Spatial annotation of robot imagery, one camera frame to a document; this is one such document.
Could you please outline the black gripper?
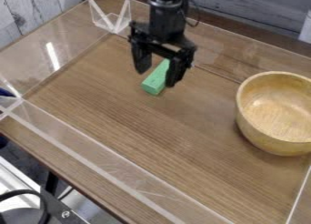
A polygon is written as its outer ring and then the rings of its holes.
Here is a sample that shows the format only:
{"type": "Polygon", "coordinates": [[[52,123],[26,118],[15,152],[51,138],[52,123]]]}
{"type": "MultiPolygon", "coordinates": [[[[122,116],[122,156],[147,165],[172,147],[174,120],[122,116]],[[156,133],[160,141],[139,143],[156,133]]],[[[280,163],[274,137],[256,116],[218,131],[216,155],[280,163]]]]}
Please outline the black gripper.
{"type": "Polygon", "coordinates": [[[196,45],[186,38],[190,0],[148,0],[150,21],[130,22],[131,53],[135,69],[143,74],[152,65],[152,54],[170,60],[166,87],[174,87],[191,67],[196,45]]]}

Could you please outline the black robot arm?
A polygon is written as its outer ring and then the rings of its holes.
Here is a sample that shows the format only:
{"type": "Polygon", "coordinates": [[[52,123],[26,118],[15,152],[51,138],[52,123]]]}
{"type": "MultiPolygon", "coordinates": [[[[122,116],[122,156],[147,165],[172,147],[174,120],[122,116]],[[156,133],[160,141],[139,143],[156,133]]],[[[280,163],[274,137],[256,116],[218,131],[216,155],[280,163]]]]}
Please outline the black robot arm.
{"type": "Polygon", "coordinates": [[[166,87],[175,87],[191,67],[196,44],[186,37],[190,0],[148,0],[150,21],[130,22],[128,42],[135,69],[143,74],[152,65],[152,54],[170,61],[166,87]]]}

